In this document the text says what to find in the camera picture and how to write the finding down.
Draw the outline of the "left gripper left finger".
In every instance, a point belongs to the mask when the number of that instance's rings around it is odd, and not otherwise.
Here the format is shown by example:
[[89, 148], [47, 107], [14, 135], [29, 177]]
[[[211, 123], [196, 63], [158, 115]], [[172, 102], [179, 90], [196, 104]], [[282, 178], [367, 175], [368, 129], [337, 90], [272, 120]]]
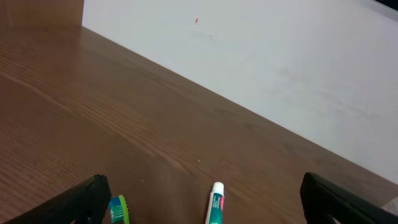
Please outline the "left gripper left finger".
[[111, 200], [105, 175], [96, 174], [6, 224], [103, 222]]

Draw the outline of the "green blue toothbrush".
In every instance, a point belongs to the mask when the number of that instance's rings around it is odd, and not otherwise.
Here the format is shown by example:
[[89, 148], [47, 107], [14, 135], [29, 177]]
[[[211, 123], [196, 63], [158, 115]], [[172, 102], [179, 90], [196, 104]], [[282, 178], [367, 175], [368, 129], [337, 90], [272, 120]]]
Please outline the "green blue toothbrush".
[[131, 224], [126, 199], [123, 195], [113, 197], [109, 202], [112, 224]]

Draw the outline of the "teal toothpaste tube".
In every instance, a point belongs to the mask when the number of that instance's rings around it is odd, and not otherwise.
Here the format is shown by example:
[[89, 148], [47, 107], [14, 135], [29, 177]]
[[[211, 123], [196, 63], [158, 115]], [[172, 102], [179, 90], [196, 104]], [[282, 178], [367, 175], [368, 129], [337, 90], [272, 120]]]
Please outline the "teal toothpaste tube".
[[223, 223], [224, 184], [215, 182], [210, 192], [210, 199], [205, 224]]

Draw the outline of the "green white wipes packet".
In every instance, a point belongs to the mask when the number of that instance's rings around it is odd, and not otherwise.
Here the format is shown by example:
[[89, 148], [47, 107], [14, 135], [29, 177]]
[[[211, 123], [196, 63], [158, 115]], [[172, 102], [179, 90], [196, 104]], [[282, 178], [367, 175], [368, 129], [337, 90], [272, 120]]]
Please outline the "green white wipes packet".
[[392, 199], [390, 202], [382, 206], [385, 211], [398, 216], [398, 197]]

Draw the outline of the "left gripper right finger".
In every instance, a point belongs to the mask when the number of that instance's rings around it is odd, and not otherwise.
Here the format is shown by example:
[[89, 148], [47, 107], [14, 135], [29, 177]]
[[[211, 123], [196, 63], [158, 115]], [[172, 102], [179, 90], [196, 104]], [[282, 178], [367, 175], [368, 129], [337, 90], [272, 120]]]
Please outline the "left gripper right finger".
[[308, 224], [397, 223], [397, 215], [312, 172], [305, 173], [303, 177], [300, 197]]

